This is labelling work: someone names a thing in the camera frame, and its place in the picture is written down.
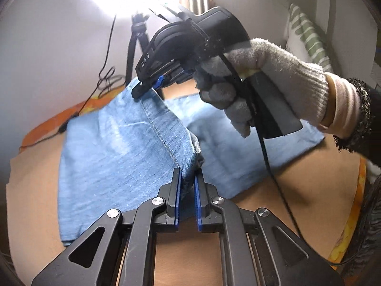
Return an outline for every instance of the striped pillow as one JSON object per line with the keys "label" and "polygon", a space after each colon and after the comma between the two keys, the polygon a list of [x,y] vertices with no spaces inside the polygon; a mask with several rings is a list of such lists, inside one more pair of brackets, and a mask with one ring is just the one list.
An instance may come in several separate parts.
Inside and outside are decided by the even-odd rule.
{"label": "striped pillow", "polygon": [[320,65],[325,72],[333,72],[331,61],[324,49],[315,25],[300,7],[291,4],[287,29],[286,49],[299,59]]}

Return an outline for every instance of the blue denim fabric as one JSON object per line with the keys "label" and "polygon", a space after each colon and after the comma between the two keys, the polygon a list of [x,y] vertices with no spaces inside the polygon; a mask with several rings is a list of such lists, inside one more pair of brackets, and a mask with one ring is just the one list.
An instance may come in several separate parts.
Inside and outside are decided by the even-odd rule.
{"label": "blue denim fabric", "polygon": [[[111,208],[137,208],[170,182],[173,168],[191,181],[205,161],[205,181],[231,198],[267,176],[255,130],[243,139],[224,111],[198,95],[161,101],[154,91],[131,97],[132,82],[106,107],[73,119],[62,150],[58,221],[64,244],[75,240]],[[274,169],[316,146],[323,135],[308,123],[288,136],[266,140]],[[194,204],[180,207],[181,217]]]}
{"label": "blue denim fabric", "polygon": [[175,167],[185,181],[192,180],[197,138],[155,91],[132,99],[136,83],[67,126],[58,179],[58,222],[66,245],[107,210],[131,210],[156,196]]}

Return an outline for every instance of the gray wall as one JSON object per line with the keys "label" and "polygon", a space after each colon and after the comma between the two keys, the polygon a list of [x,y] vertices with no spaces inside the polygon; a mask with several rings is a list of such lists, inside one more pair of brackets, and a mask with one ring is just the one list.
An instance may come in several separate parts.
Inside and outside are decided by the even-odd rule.
{"label": "gray wall", "polygon": [[[251,37],[269,39],[279,45],[285,43],[283,34],[291,2],[298,4],[311,19],[318,17],[324,23],[330,14],[329,9],[322,7],[324,1],[216,0],[238,17]],[[374,23],[361,1],[342,0],[336,6],[335,24],[340,30],[332,32],[332,39],[345,49],[338,49],[340,62],[353,71],[354,59],[346,63],[344,55],[348,39],[340,37],[349,21],[345,13],[350,14],[353,9],[365,12],[363,16],[368,22],[364,25],[371,26],[361,32],[363,37],[354,43],[360,46],[361,55],[371,52],[369,47],[358,43],[370,35],[369,43],[373,46]],[[8,181],[9,160],[18,153],[25,134],[85,100],[94,89],[104,61],[111,22],[112,18],[104,15],[91,0],[15,0],[4,14],[0,20],[0,183]],[[151,17],[149,34],[152,36],[162,25],[161,20]],[[125,72],[129,37],[130,20],[118,19],[109,58],[109,65],[115,65],[117,73]]]}

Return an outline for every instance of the metal cylinder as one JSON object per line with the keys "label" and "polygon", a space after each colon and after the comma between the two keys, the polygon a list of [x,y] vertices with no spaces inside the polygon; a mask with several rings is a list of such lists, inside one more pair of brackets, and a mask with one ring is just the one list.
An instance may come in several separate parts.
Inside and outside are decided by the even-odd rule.
{"label": "metal cylinder", "polygon": [[193,3],[193,0],[189,0],[189,10],[194,13],[194,3]]}
{"label": "metal cylinder", "polygon": [[203,0],[204,2],[204,12],[209,10],[209,0]]}
{"label": "metal cylinder", "polygon": [[196,4],[197,4],[197,14],[198,14],[198,15],[201,15],[201,14],[202,14],[202,4],[201,4],[201,0],[196,0]]}

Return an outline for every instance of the silver screw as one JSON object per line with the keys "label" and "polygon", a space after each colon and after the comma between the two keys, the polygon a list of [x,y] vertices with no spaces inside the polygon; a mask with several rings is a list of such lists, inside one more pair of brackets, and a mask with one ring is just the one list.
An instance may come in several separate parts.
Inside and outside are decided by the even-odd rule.
{"label": "silver screw", "polygon": [[152,199],[152,204],[154,205],[160,205],[164,202],[164,199],[163,198],[160,198],[160,197],[156,197],[156,198],[153,198]]}
{"label": "silver screw", "polygon": [[214,204],[222,204],[225,202],[224,198],[221,198],[221,197],[216,197],[216,198],[213,198],[213,203]]}
{"label": "silver screw", "polygon": [[111,209],[107,211],[107,216],[110,218],[117,217],[119,215],[119,211],[117,209]]}
{"label": "silver screw", "polygon": [[265,209],[264,207],[261,207],[258,209],[258,215],[262,217],[267,217],[270,215],[270,211],[268,209]]}

